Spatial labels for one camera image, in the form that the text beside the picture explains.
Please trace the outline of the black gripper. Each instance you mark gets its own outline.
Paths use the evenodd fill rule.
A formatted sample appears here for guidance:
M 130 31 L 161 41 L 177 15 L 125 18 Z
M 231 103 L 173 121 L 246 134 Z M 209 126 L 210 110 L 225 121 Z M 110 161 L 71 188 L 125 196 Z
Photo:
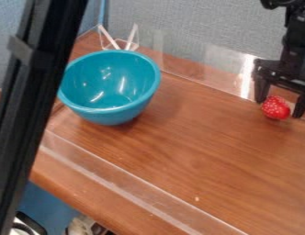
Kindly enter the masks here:
M 305 114 L 305 35 L 285 35 L 282 55 L 277 61 L 254 60 L 253 80 L 258 104 L 265 102 L 272 85 L 298 94 L 293 117 L 301 118 Z

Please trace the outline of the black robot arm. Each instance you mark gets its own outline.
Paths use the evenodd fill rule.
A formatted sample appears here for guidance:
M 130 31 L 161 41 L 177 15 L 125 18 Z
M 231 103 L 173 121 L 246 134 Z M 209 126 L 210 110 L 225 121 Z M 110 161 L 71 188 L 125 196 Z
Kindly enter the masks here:
M 118 235 L 305 235 L 305 121 L 165 74 L 102 127 L 54 100 L 87 0 L 26 0 L 0 95 L 0 234 L 37 184 Z

